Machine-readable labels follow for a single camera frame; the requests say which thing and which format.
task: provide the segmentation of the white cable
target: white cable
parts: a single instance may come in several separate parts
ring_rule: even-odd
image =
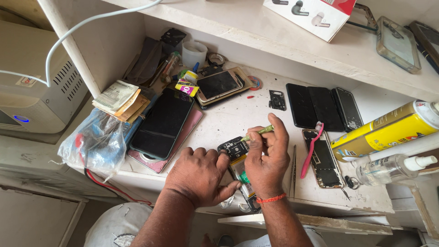
[[[163,0],[156,0],[153,3],[144,5],[144,6],[140,6],[137,8],[132,8],[132,9],[124,9],[124,10],[119,10],[119,11],[114,11],[114,12],[110,12],[110,13],[106,13],[106,14],[100,14],[100,15],[95,15],[92,16],[90,18],[87,18],[85,20],[83,20],[82,22],[76,24],[74,27],[72,27],[69,31],[67,31],[50,49],[49,54],[47,54],[47,58],[46,58],[46,80],[47,81],[43,81],[41,79],[38,79],[36,77],[33,76],[29,76],[29,75],[24,75],[24,74],[20,74],[20,73],[15,73],[15,72],[10,72],[10,71],[5,71],[5,70],[0,70],[0,73],[6,73],[6,74],[12,74],[12,75],[17,75],[17,76],[25,76],[25,77],[29,77],[32,79],[36,79],[44,84],[46,84],[48,87],[50,87],[50,60],[52,59],[52,55],[55,52],[55,50],[58,48],[58,46],[70,35],[72,34],[72,32],[76,31],[78,28],[80,28],[81,26],[83,26],[86,23],[89,23],[92,20],[96,20],[96,19],[100,19],[100,18],[104,18],[104,17],[108,17],[108,16],[113,16],[113,15],[119,15],[119,14],[125,14],[125,13],[131,13],[131,12],[137,12],[137,11],[141,11],[147,8],[150,8],[152,6],[155,6],[159,3],[161,3]]]
[[[24,76],[24,77],[32,78],[32,79],[35,79],[35,80],[40,81],[40,82],[47,85],[47,83],[45,81],[43,81],[42,79],[30,76],[30,75],[15,73],[15,72],[6,71],[6,70],[0,70],[0,73],[6,73],[6,74],[11,74],[11,75],[16,75],[16,76]]]

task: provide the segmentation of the green screwdriver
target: green screwdriver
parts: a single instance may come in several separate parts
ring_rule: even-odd
[[[273,125],[270,124],[269,126],[259,130],[258,134],[264,134],[264,133],[270,132],[272,130],[274,130],[274,127],[273,127]],[[248,135],[246,135],[244,138],[241,139],[241,142],[246,142],[248,140],[250,140],[250,137]]]

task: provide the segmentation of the red wire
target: red wire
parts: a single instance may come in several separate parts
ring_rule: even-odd
[[[133,200],[133,201],[136,201],[136,202],[144,202],[144,203],[148,204],[148,206],[151,206],[152,203],[151,203],[150,201],[136,200],[136,199],[130,197],[127,193],[123,192],[123,191],[120,190],[120,189],[117,189],[117,188],[114,188],[114,187],[112,187],[112,186],[109,186],[109,185],[106,185],[106,184],[103,184],[103,183],[99,182],[98,180],[96,180],[96,179],[93,177],[93,175],[91,174],[91,172],[90,172],[90,170],[89,170],[88,168],[86,168],[86,170],[87,170],[87,174],[90,176],[90,178],[91,178],[95,183],[97,183],[97,184],[99,184],[99,185],[101,185],[101,186],[104,186],[104,187],[107,187],[107,188],[113,189],[113,190],[115,190],[115,191],[121,192],[122,194],[126,195],[127,197],[129,197],[129,198],[130,198],[131,200]]]
[[[81,146],[81,142],[82,142],[81,139],[82,139],[82,137],[83,137],[82,134],[77,134],[77,135],[76,135],[76,138],[75,138],[75,146],[76,146],[77,148],[79,148],[79,147]],[[78,154],[79,154],[79,157],[81,158],[81,161],[82,161],[83,165],[85,166],[84,158],[82,157],[81,152],[78,152]],[[89,170],[88,168],[86,168],[86,170],[87,170],[87,174],[89,175],[89,177],[90,177],[95,183],[97,183],[97,184],[99,184],[99,185],[101,185],[101,186],[104,186],[104,187],[107,187],[107,188],[113,189],[113,190],[115,190],[115,191],[121,192],[122,194],[126,195],[127,197],[129,197],[131,200],[133,200],[133,201],[135,201],[135,202],[144,202],[144,203],[148,204],[148,206],[151,206],[152,203],[151,203],[150,201],[148,201],[148,200],[146,200],[146,201],[136,200],[136,199],[130,197],[127,193],[123,192],[123,191],[120,190],[120,189],[117,189],[117,188],[114,188],[114,187],[112,187],[112,186],[109,186],[109,185],[106,185],[106,184],[103,184],[103,183],[99,182],[98,180],[96,180],[96,179],[93,177],[93,175],[91,174],[91,172],[90,172],[90,170]]]

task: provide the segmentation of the transparent phone case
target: transparent phone case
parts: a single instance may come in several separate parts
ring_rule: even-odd
[[[381,16],[377,22],[378,54],[409,73],[418,72],[421,63],[412,32],[384,16]]]

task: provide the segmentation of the pink toothbrush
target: pink toothbrush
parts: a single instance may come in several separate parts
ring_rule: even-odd
[[[309,153],[308,156],[305,159],[305,162],[303,162],[302,166],[302,172],[300,174],[300,178],[303,179],[305,177],[306,171],[308,170],[309,163],[311,162],[311,156],[313,156],[314,152],[314,143],[316,140],[322,135],[324,124],[320,121],[317,122],[316,130],[319,131],[319,134],[311,140],[311,144],[309,145]]]

